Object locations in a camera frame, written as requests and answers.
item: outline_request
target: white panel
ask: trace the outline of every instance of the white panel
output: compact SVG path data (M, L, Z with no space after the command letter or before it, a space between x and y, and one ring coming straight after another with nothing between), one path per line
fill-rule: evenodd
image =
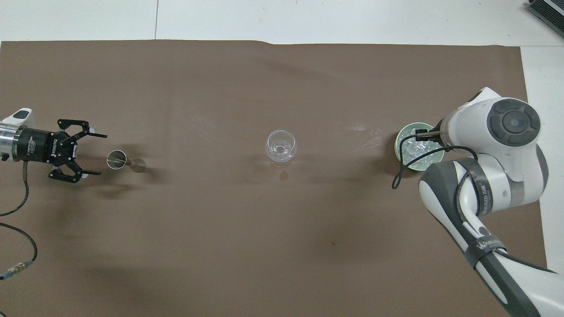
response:
M564 46L525 0L160 0L157 38Z
M528 102L542 122L539 146L549 168L540 199L547 265L564 272L564 47L523 47L521 55Z
M2 0L0 41L155 38L157 0Z

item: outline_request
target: clear glass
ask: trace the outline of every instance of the clear glass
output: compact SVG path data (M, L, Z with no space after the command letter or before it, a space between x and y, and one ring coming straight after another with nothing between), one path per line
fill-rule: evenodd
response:
M266 155L274 166L283 167L290 163L298 149L296 138L285 129L274 130L266 139Z

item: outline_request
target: metal jigger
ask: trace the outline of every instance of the metal jigger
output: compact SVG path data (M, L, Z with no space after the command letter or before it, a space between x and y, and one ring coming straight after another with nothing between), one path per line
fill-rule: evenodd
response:
M140 158L134 158L132 160L128 160L127 155L125 155L125 153L120 149L116 149L110 152L110 154L108 154L108 158L106 159L106 162L108 163L109 168L113 170L118 170L124 167L125 165L128 165L131 168L131 170L135 173L145 172L145 167L146 167L145 161L143 161Z

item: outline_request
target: black ribbed object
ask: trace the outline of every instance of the black ribbed object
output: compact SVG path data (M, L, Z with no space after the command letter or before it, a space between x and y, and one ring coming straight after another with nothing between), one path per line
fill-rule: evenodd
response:
M564 0L533 0L528 9L564 36Z

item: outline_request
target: brown table surface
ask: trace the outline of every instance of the brown table surface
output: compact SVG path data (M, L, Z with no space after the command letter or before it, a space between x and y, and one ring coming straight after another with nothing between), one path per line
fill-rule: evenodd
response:
M88 120L78 184L29 164L27 204L2 222L39 246L0 284L13 316L503 316L418 194L390 188L393 141L489 86L526 100L517 47L247 41L2 42L0 109L39 129ZM283 169L268 134L292 131ZM110 170L122 149L148 170ZM0 163L2 209L23 196ZM538 203L485 224L545 265ZM0 228L0 267L29 258Z

